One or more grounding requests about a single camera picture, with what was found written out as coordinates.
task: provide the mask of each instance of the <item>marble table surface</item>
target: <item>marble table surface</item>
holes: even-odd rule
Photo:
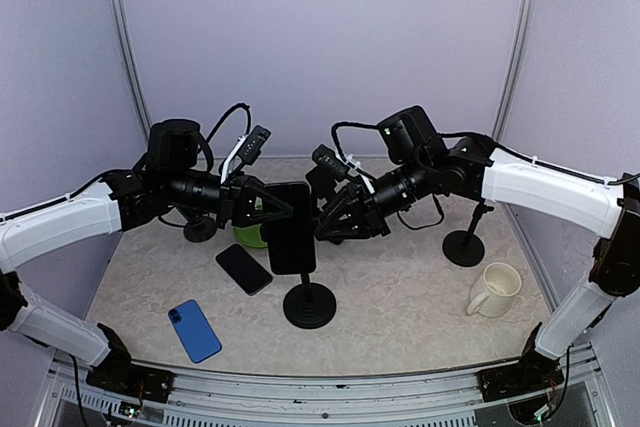
[[[363,164],[374,175],[392,168],[386,159]],[[247,172],[265,182],[291,181],[304,179],[312,167],[303,159],[260,159]],[[192,244],[157,220],[123,235],[88,319],[114,328],[135,359],[222,372],[396,374],[517,356],[549,311],[509,222],[499,206],[486,215],[477,230],[485,259],[477,267],[458,267],[443,255],[442,240],[466,228],[475,204],[441,199],[446,220],[438,227],[412,232],[390,217],[386,237],[316,243],[311,280],[330,288],[338,302],[335,318],[321,329],[301,330],[284,317],[282,300],[299,276],[275,276],[250,297],[217,265],[215,256],[234,243],[230,225],[212,240]],[[420,225],[437,214],[423,199],[404,217]],[[269,270],[266,251],[251,253]],[[494,261],[520,272],[522,292],[502,318],[467,316],[469,289]],[[189,360],[167,317],[189,299],[198,302],[223,345],[200,364]]]

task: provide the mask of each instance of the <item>blue smartphone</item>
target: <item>blue smartphone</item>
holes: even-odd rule
[[[195,300],[187,300],[184,304],[171,309],[169,320],[194,364],[222,350],[222,344]]]

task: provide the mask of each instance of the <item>white wall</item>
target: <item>white wall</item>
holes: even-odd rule
[[[152,120],[208,130],[243,101],[274,133],[265,153],[310,155],[334,122],[414,104],[443,131],[489,132],[520,0],[124,2]],[[226,152],[242,122],[214,148]],[[348,151],[385,151],[370,132],[344,135]]]
[[[587,172],[640,171],[639,33],[640,0],[536,0],[505,143]],[[564,297],[591,268],[595,237],[516,210]],[[628,427],[638,425],[638,319],[640,293],[615,304],[592,336]]]
[[[0,212],[131,166],[144,149],[108,0],[0,0]],[[117,238],[96,238],[19,270],[43,297],[84,315]],[[0,425],[26,426],[52,352],[0,332]]]

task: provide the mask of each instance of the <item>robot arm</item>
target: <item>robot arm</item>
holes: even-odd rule
[[[529,159],[475,133],[447,148],[420,107],[411,107],[375,126],[396,169],[374,179],[372,188],[358,179],[338,192],[328,188],[347,177],[349,167],[321,146],[307,179],[327,200],[318,217],[316,237],[334,242],[387,235],[389,215],[408,210],[428,195],[455,194],[479,202],[527,207],[580,225],[600,237],[594,267],[576,285],[551,318],[531,334],[515,366],[481,371],[487,401],[520,395],[562,382],[557,370],[585,329],[595,324],[618,298],[640,288],[640,188],[637,176],[618,181]]]
[[[149,391],[145,398],[166,402],[171,373],[132,364],[112,329],[80,320],[41,298],[20,282],[17,269],[75,242],[144,225],[174,206],[188,210],[193,216],[191,225],[193,221],[196,226],[213,225],[206,235],[197,232],[200,235],[193,241],[210,238],[229,220],[244,226],[291,214],[291,206],[270,195],[262,182],[240,168],[225,172],[224,179],[210,174],[213,156],[199,127],[186,120],[155,124],[149,150],[134,170],[106,172],[72,194],[0,215],[0,330],[22,334],[81,359],[91,367],[90,385],[133,397],[145,385]],[[257,126],[240,139],[230,158],[237,156],[243,165],[251,165],[269,135]],[[200,149],[207,157],[207,171],[191,169]],[[256,209],[256,197],[273,204],[273,212]]]

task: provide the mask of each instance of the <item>mug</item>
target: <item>mug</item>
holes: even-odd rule
[[[516,269],[503,262],[489,264],[469,292],[467,315],[500,317],[507,313],[522,288]]]

